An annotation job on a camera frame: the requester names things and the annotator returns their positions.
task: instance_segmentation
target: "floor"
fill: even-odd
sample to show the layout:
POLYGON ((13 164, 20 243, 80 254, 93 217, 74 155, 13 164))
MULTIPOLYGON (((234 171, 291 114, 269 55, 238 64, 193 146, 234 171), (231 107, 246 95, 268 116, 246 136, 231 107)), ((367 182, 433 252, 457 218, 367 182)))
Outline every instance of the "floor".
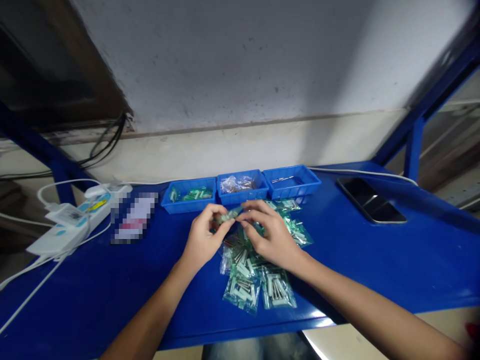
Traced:
MULTIPOLYGON (((464 346, 472 344, 465 323, 479 319, 480 307, 466 307, 453 310, 433 311, 418 314, 418 317, 464 346)), ((303 332, 322 360, 386 359, 367 339, 350 324, 330 326, 303 332)), ((175 350, 158 351, 154 360, 200 360, 202 346, 175 350)))

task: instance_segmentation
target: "white wall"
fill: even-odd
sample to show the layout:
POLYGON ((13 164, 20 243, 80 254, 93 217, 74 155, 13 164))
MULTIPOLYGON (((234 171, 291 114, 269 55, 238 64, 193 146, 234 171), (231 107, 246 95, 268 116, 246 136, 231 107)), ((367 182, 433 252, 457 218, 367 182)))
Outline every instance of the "white wall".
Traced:
POLYGON ((402 108, 475 5, 71 1, 142 133, 402 108))
MULTIPOLYGON (((114 179, 157 182, 297 164, 362 161, 374 155, 404 115, 404 110, 395 110, 125 139, 91 174, 103 182, 114 179)), ((62 150, 74 159, 84 159, 92 145, 67 145, 62 150)), ((45 169, 23 150, 0 156, 0 175, 45 169)), ((19 181, 32 197, 38 188, 51 182, 48 178, 19 181)), ((45 198, 56 200, 54 187, 45 192, 45 198)))
MULTIPOLYGON (((368 160, 473 7, 467 0, 71 1, 137 132, 241 125, 122 140, 91 171, 102 181, 368 160), (316 120, 248 126, 305 117, 316 120)), ((91 146, 63 150, 82 159, 91 146)), ((0 175, 43 169, 22 150, 0 156, 0 175)), ((21 183, 33 194, 49 182, 21 183)))

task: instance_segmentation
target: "smartphone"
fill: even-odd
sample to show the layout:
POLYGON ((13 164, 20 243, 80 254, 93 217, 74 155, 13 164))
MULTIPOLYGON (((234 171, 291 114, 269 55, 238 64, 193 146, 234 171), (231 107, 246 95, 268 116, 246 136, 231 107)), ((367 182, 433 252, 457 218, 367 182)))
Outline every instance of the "smartphone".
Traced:
POLYGON ((402 224, 407 222, 391 203, 360 177, 341 177, 337 184, 360 212, 375 224, 402 224))

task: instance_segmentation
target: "power strip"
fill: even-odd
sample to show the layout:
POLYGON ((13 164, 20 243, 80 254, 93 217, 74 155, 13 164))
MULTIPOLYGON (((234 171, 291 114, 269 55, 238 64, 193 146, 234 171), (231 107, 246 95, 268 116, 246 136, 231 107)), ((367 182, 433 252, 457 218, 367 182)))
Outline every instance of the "power strip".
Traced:
MULTIPOLYGON (((112 208, 116 209, 126 197, 127 193, 132 191, 131 185, 121 185, 110 189, 110 193, 98 196, 92 202, 89 214, 90 219, 87 222, 85 216, 76 226, 55 225, 37 241, 30 245, 26 250, 38 256, 55 256, 62 252, 72 249, 78 245, 85 237, 87 232, 94 230, 107 216, 110 215, 112 208)), ((87 211, 90 201, 82 203, 78 209, 81 212, 87 211)))

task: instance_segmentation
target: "blue plastic tray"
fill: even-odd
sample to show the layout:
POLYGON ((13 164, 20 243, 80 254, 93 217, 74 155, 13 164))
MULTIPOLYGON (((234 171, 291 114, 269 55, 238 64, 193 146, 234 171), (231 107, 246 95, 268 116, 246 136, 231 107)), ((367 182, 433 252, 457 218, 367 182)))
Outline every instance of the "blue plastic tray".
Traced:
POLYGON ((165 191, 165 194, 163 194, 161 206, 163 206, 169 214, 202 211, 203 209, 205 209, 207 204, 216 204, 217 186, 215 184, 215 181, 215 177, 172 181, 168 186, 168 189, 165 191), (187 195, 191 189, 199 187, 206 187, 207 189, 211 189, 213 191, 213 194, 212 198, 209 199, 172 202, 170 200, 170 192, 172 191, 172 187, 175 187, 180 192, 181 197, 187 195))
POLYGON ((272 200, 312 194, 322 183, 305 165, 264 170, 263 175, 268 183, 268 193, 272 200), (280 178, 287 179, 272 183, 280 178))
POLYGON ((267 185, 267 182, 264 176, 262 175, 262 172, 258 169, 221 174, 221 175, 218 175, 216 179, 217 179, 216 186, 218 188, 218 195, 220 196, 220 201, 223 205, 240 204, 248 200, 267 198, 269 186, 267 185), (222 193, 222 188, 220 187, 221 181, 232 175, 235 176, 236 178, 238 178, 239 176, 252 177, 253 183, 255 185, 255 189, 234 192, 234 193, 222 193))

